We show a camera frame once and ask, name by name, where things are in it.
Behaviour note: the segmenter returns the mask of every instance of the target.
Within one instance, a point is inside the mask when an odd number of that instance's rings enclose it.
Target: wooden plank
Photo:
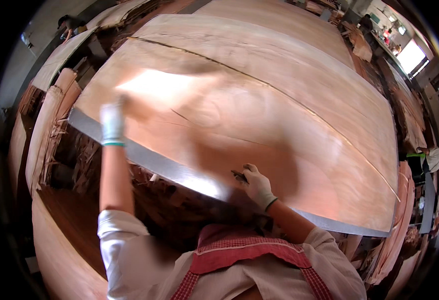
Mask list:
[[[358,249],[362,238],[362,235],[355,234],[349,234],[346,238],[346,249],[344,251],[344,255],[346,255],[346,258],[348,258],[349,261],[353,259],[354,253],[356,252],[356,249]]]
[[[114,87],[144,68],[217,70],[224,85],[176,111],[144,120],[134,113],[144,107],[129,103],[126,136],[232,186],[230,170],[255,163],[290,207],[390,230],[397,185],[391,110],[355,71],[287,35],[225,18],[159,15],[135,36],[154,42],[128,40],[77,109],[99,121]]]
[[[24,172],[33,127],[34,123],[29,117],[21,114],[16,117],[8,152],[8,166],[14,199],[17,199],[21,186],[26,186]]]
[[[348,29],[348,37],[353,44],[353,54],[365,60],[367,62],[371,62],[372,51],[368,42],[364,39],[363,33],[356,28],[354,25],[343,21],[344,27]]]
[[[392,96],[398,122],[403,131],[405,151],[416,152],[417,147],[426,147],[422,133],[425,124],[418,100],[409,91],[396,70],[384,58],[378,59],[377,63]]]
[[[403,261],[403,264],[401,265],[401,269],[399,270],[399,273],[393,282],[393,285],[388,291],[388,294],[386,295],[386,300],[392,300],[399,295],[401,290],[406,286],[408,283],[409,278],[413,274],[414,266],[416,265],[416,261],[418,260],[418,256],[420,255],[421,251],[417,251],[415,255],[409,257],[407,260]]]
[[[106,299],[108,282],[94,227],[97,207],[69,190],[42,187],[33,196],[33,235],[39,269],[53,299]]]
[[[275,30],[310,44],[354,69],[335,26],[281,0],[213,0],[194,14],[229,18]]]
[[[48,163],[59,144],[62,120],[71,109],[72,104],[81,93],[75,81],[76,73],[72,69],[64,69],[56,84],[46,93],[41,111],[39,111],[26,163],[26,181],[30,194],[33,195],[39,182],[45,181]]]
[[[72,54],[81,46],[88,37],[94,33],[97,27],[92,27],[85,32],[72,37],[66,44],[59,45],[48,57],[44,65],[39,69],[33,80],[33,85],[40,90],[47,91],[54,77]]]
[[[424,255],[426,254],[426,250],[428,249],[428,241],[429,234],[423,234],[421,237],[421,245],[420,245],[420,256],[418,257],[418,261],[416,261],[416,265],[414,267],[414,271],[416,272],[420,267],[421,263],[423,262]]]
[[[34,101],[39,101],[38,98],[42,94],[42,91],[33,85],[33,80],[29,83],[28,87],[21,96],[21,100],[18,105],[17,115],[29,115],[34,108]]]
[[[374,272],[365,279],[368,284],[377,285],[390,273],[408,231],[414,206],[414,181],[411,169],[406,161],[399,162],[398,197],[401,202],[396,204],[391,235],[384,240],[384,247],[380,252]]]
[[[88,24],[86,24],[86,27],[99,27],[100,29],[106,29],[119,26],[128,18],[129,13],[150,1],[151,0],[131,0],[110,7],[89,21]]]

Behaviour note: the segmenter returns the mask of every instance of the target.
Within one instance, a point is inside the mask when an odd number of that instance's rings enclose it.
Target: white long-sleeve shirt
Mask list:
[[[424,160],[428,163],[429,171],[436,172],[439,170],[439,148],[432,147],[429,151],[429,154],[426,154],[425,157],[421,157],[421,166],[423,165]]]
[[[158,270],[148,230],[129,213],[104,210],[98,217],[101,254],[108,276],[109,299],[170,299],[192,262],[193,252],[183,253],[174,268]],[[300,244],[312,267],[325,282],[334,299],[366,299],[363,281],[334,238],[314,228]],[[267,254],[254,260],[199,277],[191,300],[229,300],[257,285],[264,300],[314,299],[301,271]]]

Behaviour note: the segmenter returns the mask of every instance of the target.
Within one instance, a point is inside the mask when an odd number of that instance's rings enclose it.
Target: glove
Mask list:
[[[237,176],[236,180],[240,182],[243,188],[246,190],[248,196],[256,202],[261,209],[266,211],[277,197],[271,192],[271,184],[269,179],[262,175],[258,168],[252,164],[243,165],[243,174],[248,180],[248,183],[240,180]]]
[[[123,103],[126,96],[121,95],[114,103],[103,104],[100,111],[103,126],[103,146],[124,146]]]

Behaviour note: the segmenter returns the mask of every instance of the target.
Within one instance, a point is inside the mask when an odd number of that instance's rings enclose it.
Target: worker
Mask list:
[[[365,14],[364,17],[358,23],[360,26],[360,30],[363,33],[363,36],[367,33],[370,33],[372,30],[372,21],[371,16],[369,14]]]
[[[268,178],[245,165],[247,195],[289,241],[245,227],[205,226],[195,251],[174,265],[156,257],[134,216],[122,102],[103,105],[98,237],[109,299],[366,299],[363,281],[334,238],[274,196]]]
[[[394,56],[398,56],[398,54],[401,52],[401,45],[395,45],[393,47],[390,46],[389,48]]]
[[[416,148],[416,153],[400,154],[399,160],[407,160],[415,183],[424,181],[428,172],[439,170],[439,148]]]
[[[383,32],[383,39],[384,39],[384,43],[386,45],[389,45],[389,36],[391,35],[391,28],[389,28],[387,31],[385,30]]]
[[[66,30],[61,35],[61,40],[64,39],[62,45],[66,44],[67,41],[69,41],[69,39],[72,37],[87,30],[86,23],[84,21],[68,14],[60,17],[58,20],[58,29],[60,29],[61,26],[66,26]]]

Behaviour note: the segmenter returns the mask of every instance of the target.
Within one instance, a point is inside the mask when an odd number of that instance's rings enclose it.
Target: red checkered apron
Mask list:
[[[191,267],[171,300],[188,299],[200,275],[230,267],[243,259],[254,259],[265,254],[275,255],[277,258],[298,267],[317,300],[333,299],[323,280],[312,268],[304,250],[297,245],[280,238],[252,235],[251,232],[245,234],[245,231],[235,234],[223,233],[223,237],[211,243],[205,243],[208,238],[201,236],[204,236],[203,231],[198,242],[198,249],[193,253]]]

